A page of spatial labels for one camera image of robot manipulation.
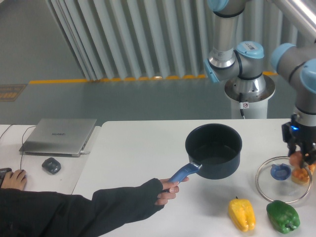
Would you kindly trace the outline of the person's hand on mouse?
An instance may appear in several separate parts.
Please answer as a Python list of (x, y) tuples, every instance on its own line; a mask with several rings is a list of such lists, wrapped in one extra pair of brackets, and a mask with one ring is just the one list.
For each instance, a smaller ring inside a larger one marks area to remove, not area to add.
[(24, 190), (27, 183), (26, 171), (16, 170), (14, 172), (10, 171), (5, 174), (4, 180), (2, 182), (2, 189), (17, 189)]

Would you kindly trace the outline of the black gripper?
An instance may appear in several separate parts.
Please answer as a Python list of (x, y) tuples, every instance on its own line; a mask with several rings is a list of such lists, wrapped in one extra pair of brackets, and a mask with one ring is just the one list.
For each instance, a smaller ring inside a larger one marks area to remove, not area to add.
[(316, 161), (316, 116), (293, 113), (283, 124), (282, 137), (287, 143), (288, 156), (296, 152), (297, 145), (304, 148), (304, 161), (312, 165)]

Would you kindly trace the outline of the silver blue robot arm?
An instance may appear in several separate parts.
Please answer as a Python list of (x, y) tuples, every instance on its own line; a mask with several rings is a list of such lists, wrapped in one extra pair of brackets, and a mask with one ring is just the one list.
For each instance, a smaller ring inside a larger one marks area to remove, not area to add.
[[(264, 49), (253, 41), (234, 44), (246, 1), (210, 0), (208, 6), (215, 14), (215, 38), (204, 68), (211, 81), (227, 81), (226, 95), (242, 115), (243, 103), (267, 101), (274, 93), (273, 82), (263, 75)], [(283, 43), (273, 51), (271, 65), (296, 91), (291, 120), (282, 126), (290, 162), (311, 165), (316, 161), (316, 47)]]

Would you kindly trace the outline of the black sleeve forearm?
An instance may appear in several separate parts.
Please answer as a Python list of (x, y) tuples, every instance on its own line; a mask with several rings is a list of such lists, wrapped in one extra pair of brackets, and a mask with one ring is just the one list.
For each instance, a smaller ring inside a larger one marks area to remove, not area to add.
[(98, 237), (145, 220), (163, 207), (155, 202), (162, 183), (98, 190), (92, 199), (57, 192), (0, 191), (2, 237)]

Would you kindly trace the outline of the hand holding pot handle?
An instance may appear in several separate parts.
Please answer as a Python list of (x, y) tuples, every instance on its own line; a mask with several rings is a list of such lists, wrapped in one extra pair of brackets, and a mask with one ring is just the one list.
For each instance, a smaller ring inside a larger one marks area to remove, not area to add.
[(179, 192), (179, 182), (169, 182), (168, 179), (160, 179), (162, 192), (158, 194), (155, 205), (166, 205), (169, 200), (175, 199)]

